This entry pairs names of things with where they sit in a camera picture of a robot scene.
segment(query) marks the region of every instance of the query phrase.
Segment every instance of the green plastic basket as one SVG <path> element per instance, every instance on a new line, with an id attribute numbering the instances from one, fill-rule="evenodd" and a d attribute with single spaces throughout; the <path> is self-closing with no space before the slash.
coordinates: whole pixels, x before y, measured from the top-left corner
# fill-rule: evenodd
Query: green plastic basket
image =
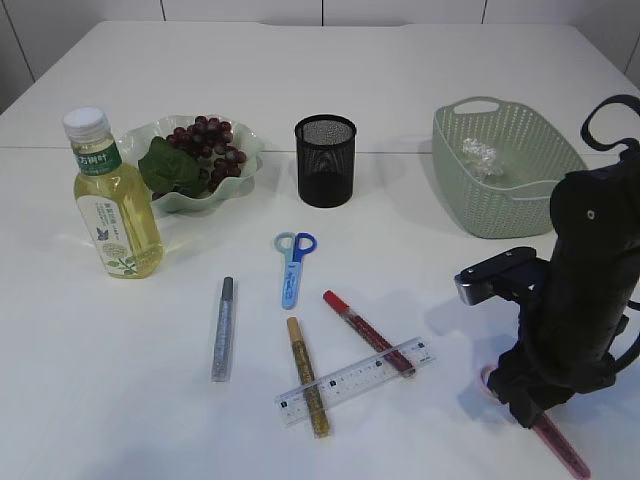
<path id="1" fill-rule="evenodd" d="M 489 102 L 494 108 L 480 113 L 457 111 L 474 102 Z M 498 185 L 469 171 L 462 150 L 467 138 L 496 150 L 505 172 Z M 569 142 L 535 110 L 492 97 L 467 98 L 436 112 L 433 161 L 440 188 L 458 221 L 482 238 L 550 231 L 553 188 L 567 172 L 587 168 Z"/>

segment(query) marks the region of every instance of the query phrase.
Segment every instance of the gold glitter pen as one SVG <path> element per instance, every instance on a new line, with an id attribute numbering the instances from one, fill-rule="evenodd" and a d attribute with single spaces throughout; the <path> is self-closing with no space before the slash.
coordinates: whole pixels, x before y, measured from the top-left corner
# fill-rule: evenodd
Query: gold glitter pen
<path id="1" fill-rule="evenodd" d="M 287 320 L 287 327 L 289 328 L 289 338 L 291 339 L 291 348 L 293 349 L 293 358 L 296 361 L 296 367 L 298 367 L 298 375 L 300 376 L 300 382 L 305 385 L 315 380 L 313 376 L 313 369 L 311 368 L 311 360 L 309 360 L 309 354 L 307 353 L 307 347 L 304 344 L 304 337 L 300 331 L 298 325 L 298 319 L 291 317 Z M 322 405 L 322 398 L 318 387 L 314 386 L 304 391 L 304 399 L 307 402 L 309 408 L 309 415 L 311 416 L 311 425 L 313 426 L 313 433 L 317 438 L 326 437 L 329 435 L 329 420 L 327 414 L 324 411 Z"/>

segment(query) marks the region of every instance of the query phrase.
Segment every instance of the white wavy bowl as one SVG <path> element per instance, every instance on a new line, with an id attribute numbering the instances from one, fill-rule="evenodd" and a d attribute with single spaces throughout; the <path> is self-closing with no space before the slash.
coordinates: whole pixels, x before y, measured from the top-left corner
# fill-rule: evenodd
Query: white wavy bowl
<path id="1" fill-rule="evenodd" d="M 162 198 L 153 201 L 153 204 L 167 212 L 177 210 L 206 210 L 215 203 L 226 200 L 232 196 L 248 178 L 251 178 L 260 169 L 258 153 L 264 148 L 264 142 L 258 138 L 246 125 L 223 117 L 211 114 L 207 118 L 218 117 L 220 121 L 231 123 L 233 131 L 232 144 L 247 154 L 247 161 L 241 169 L 239 177 L 227 177 L 212 194 L 202 198 L 190 198 L 178 192 L 169 192 Z M 124 134 L 118 139 L 118 150 L 122 160 L 138 168 L 138 160 L 149 151 L 151 140 L 154 137 L 163 137 L 173 133 L 176 127 L 187 128 L 195 121 L 195 115 L 169 115 L 160 120 L 136 128 Z"/>

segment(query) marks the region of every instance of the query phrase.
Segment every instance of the white bottle cap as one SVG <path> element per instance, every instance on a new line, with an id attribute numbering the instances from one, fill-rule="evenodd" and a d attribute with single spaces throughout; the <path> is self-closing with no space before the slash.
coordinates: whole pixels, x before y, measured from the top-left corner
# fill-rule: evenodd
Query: white bottle cap
<path id="1" fill-rule="evenodd" d="M 82 107 L 62 119 L 64 131 L 72 142 L 95 143 L 111 133 L 107 115 L 98 107 Z"/>

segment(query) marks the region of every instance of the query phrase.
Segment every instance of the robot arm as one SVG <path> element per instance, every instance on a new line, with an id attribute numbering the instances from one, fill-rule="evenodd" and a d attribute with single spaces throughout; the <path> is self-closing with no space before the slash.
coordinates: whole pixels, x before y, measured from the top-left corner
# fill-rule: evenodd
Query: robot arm
<path id="1" fill-rule="evenodd" d="M 628 148 L 611 166 L 566 175 L 551 196 L 558 234 L 549 262 L 519 247 L 466 268 L 455 281 L 474 305 L 498 295 L 520 305 L 518 341 L 500 356 L 488 387 L 524 427 L 575 393 L 612 386 L 616 373 L 640 355 L 640 336 L 615 360 L 609 348 L 640 277 L 640 144 L 596 142 L 589 123 L 604 105 L 624 103 L 640 115 L 640 100 L 605 100 L 582 128 L 583 139 L 604 151 Z"/>

